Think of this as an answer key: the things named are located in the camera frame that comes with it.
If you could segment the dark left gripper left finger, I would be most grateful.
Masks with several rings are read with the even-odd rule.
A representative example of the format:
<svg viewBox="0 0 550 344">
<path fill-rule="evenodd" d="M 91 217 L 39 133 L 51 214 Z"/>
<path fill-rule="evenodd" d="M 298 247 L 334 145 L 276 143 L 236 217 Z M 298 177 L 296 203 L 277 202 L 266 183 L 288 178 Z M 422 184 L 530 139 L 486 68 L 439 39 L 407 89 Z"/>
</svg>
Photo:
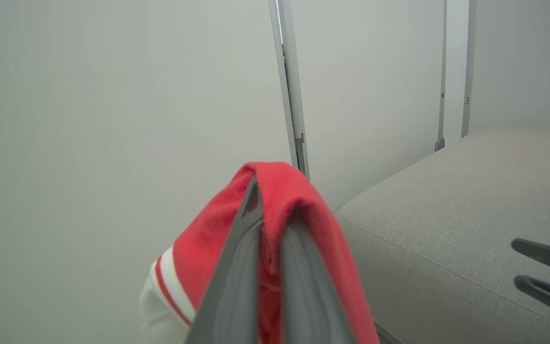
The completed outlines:
<svg viewBox="0 0 550 344">
<path fill-rule="evenodd" d="M 257 176 L 240 209 L 185 342 L 257 344 L 259 265 L 264 207 Z"/>
</svg>

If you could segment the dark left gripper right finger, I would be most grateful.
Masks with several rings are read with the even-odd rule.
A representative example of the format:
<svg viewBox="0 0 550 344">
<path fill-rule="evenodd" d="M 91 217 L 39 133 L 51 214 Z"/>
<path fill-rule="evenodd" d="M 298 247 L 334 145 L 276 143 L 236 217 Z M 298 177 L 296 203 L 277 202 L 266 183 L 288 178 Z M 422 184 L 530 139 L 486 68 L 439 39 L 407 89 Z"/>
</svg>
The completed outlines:
<svg viewBox="0 0 550 344">
<path fill-rule="evenodd" d="M 281 285 L 285 344 L 357 344 L 314 236 L 297 212 L 281 237 Z"/>
</svg>

